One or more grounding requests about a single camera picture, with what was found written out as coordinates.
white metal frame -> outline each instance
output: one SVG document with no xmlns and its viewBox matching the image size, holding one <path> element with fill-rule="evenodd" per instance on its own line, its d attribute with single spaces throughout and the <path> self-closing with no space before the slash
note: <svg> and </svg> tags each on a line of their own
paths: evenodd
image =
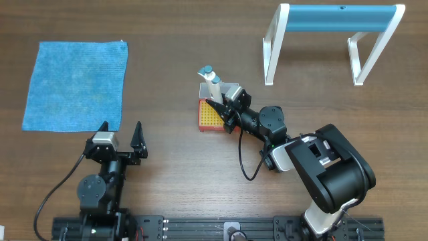
<svg viewBox="0 0 428 241">
<path fill-rule="evenodd" d="M 406 7 L 403 4 L 397 4 L 395 6 L 397 10 L 395 11 L 393 18 L 389 22 L 386 30 L 379 33 L 372 52 L 370 53 L 370 56 L 368 57 L 362 69 L 360 65 L 360 58 L 358 56 L 357 42 L 368 33 L 358 32 L 348 39 L 350 67 L 352 70 L 352 79 L 354 81 L 354 85 L 361 86 L 364 83 L 368 73 L 372 70 L 374 64 L 376 63 L 377 59 L 400 23 Z M 274 18 L 269 25 L 269 28 L 267 29 L 266 36 L 263 38 L 263 66 L 266 86 L 274 85 L 276 65 L 280 56 L 284 34 L 286 33 L 289 12 L 290 4 L 280 4 L 275 12 Z"/>
</svg>

